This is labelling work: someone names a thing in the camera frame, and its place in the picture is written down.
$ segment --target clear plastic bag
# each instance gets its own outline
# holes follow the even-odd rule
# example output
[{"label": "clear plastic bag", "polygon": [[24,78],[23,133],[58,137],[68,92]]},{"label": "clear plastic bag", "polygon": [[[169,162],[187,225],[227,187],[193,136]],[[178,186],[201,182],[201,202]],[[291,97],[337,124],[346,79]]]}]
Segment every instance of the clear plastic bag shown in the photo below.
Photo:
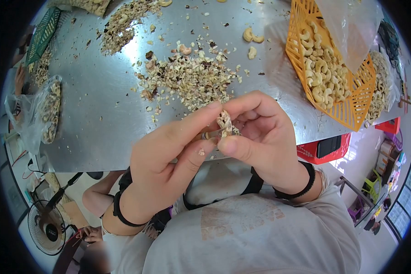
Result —
[{"label": "clear plastic bag", "polygon": [[[20,135],[24,148],[38,154],[40,141],[53,142],[58,125],[61,103],[61,76],[48,79],[35,95],[8,95],[5,109],[14,129]],[[20,106],[21,112],[14,117],[12,106]]]},{"label": "clear plastic bag", "polygon": [[345,65],[355,73],[384,18],[377,0],[316,0]]},{"label": "clear plastic bag", "polygon": [[73,6],[85,9],[98,16],[103,16],[110,1],[111,0],[51,0],[49,6]]}]

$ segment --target metal table surface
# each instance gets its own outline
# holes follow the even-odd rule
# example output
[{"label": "metal table surface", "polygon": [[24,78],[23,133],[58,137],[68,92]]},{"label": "metal table surface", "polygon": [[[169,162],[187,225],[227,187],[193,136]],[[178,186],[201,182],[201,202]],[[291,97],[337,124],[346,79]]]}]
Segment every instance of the metal table surface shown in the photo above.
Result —
[{"label": "metal table surface", "polygon": [[[204,37],[201,43],[212,39],[218,49],[233,51],[236,47],[237,50],[228,55],[226,66],[234,70],[236,65],[241,65],[238,74],[242,76],[242,83],[234,81],[228,91],[234,90],[235,96],[241,96],[251,90],[261,90],[274,97],[295,123],[297,144],[351,132],[316,110],[304,94],[301,82],[285,54],[289,25],[286,11],[290,10],[288,1],[274,0],[261,4],[253,0],[250,4],[246,1],[177,0],[169,7],[162,8],[160,18],[150,14],[143,19],[142,25],[136,25],[135,37],[121,53],[104,56],[100,52],[102,39],[96,40],[96,29],[102,32],[110,14],[127,2],[112,1],[105,18],[87,14],[78,8],[61,15],[63,24],[53,41],[53,57],[49,66],[50,75],[62,76],[61,116],[55,141],[50,145],[41,144],[40,147],[40,154],[47,156],[44,171],[126,169],[131,143],[155,129],[150,117],[153,112],[146,112],[145,108],[155,108],[156,102],[142,101],[141,88],[137,93],[131,91],[131,87],[138,88],[134,72],[145,73],[146,52],[152,50],[162,60],[172,55],[170,49],[176,47],[178,40],[188,45],[196,43],[198,35]],[[186,4],[190,7],[197,5],[198,8],[186,9]],[[206,12],[210,13],[207,17],[201,14]],[[71,18],[76,18],[73,25]],[[156,26],[155,32],[145,33],[144,30],[149,30],[151,24]],[[252,26],[254,34],[265,36],[263,43],[243,40],[242,34],[248,25]],[[203,26],[208,26],[209,30],[203,29]],[[159,41],[158,35],[164,37],[164,42]],[[153,46],[147,44],[149,40],[153,41]],[[257,48],[257,57],[253,60],[247,57],[250,46]],[[204,49],[210,57],[208,45]],[[142,66],[132,67],[137,60],[143,62]],[[244,69],[250,70],[249,77]],[[169,106],[162,103],[161,108],[163,112],[158,117],[157,126],[179,120],[184,113],[189,113],[177,99],[171,101]],[[403,109],[395,105],[391,112],[382,113],[379,122],[402,115]],[[217,159],[223,158],[219,152],[212,155],[216,155]]]}]

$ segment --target purple plastic chair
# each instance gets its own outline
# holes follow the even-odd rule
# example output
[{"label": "purple plastic chair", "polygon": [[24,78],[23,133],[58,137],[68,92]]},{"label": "purple plastic chair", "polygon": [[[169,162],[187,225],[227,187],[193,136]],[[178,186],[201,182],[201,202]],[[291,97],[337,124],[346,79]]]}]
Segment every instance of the purple plastic chair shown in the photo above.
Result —
[{"label": "purple plastic chair", "polygon": [[359,220],[359,218],[362,216],[362,213],[363,213],[364,204],[362,203],[361,197],[358,197],[358,201],[359,203],[355,207],[356,211],[351,210],[350,208],[347,208],[348,214],[353,220],[353,223],[356,223],[356,221]]}]

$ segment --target green plastic chair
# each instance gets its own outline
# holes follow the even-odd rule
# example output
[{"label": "green plastic chair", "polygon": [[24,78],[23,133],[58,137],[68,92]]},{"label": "green plastic chair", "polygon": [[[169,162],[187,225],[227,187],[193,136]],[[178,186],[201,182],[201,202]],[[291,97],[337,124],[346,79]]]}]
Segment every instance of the green plastic chair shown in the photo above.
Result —
[{"label": "green plastic chair", "polygon": [[[373,169],[373,172],[374,172],[374,174],[376,174],[376,176],[377,176],[377,179],[376,179],[374,182],[370,181],[370,180],[367,179],[367,178],[365,179],[365,182],[366,182],[366,183],[368,184],[368,186],[370,187],[370,191],[368,191],[368,190],[366,190],[366,189],[364,189],[364,188],[362,188],[362,190],[365,191],[365,192],[367,192],[367,193],[370,193],[370,196],[371,196],[371,198],[373,199],[373,204],[376,204],[377,199],[379,198],[380,189],[382,188],[382,179],[381,179],[381,177],[379,176],[379,173],[378,173],[375,169]],[[377,182],[379,182],[379,191],[378,191],[378,192],[376,192],[376,190],[374,189],[374,185],[375,185]]]}]

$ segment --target red cable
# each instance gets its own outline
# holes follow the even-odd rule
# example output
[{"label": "red cable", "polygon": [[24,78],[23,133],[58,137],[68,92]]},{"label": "red cable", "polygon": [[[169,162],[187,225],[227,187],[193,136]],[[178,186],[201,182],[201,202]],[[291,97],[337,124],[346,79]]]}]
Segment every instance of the red cable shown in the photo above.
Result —
[{"label": "red cable", "polygon": [[23,154],[24,154],[25,152],[27,152],[27,151],[26,151],[26,150],[23,151],[23,152],[20,154],[20,156],[17,157],[17,159],[15,160],[15,162],[12,164],[11,167],[13,167],[13,166],[15,165],[15,163],[16,163],[22,156],[24,156]]},{"label": "red cable", "polygon": [[29,178],[32,174],[33,174],[33,171],[29,174],[29,176],[27,176],[26,178],[24,178],[24,177],[23,177],[23,176],[24,176],[24,173],[23,173],[23,175],[21,176],[21,178],[22,178],[23,180],[26,180],[26,179]]}]

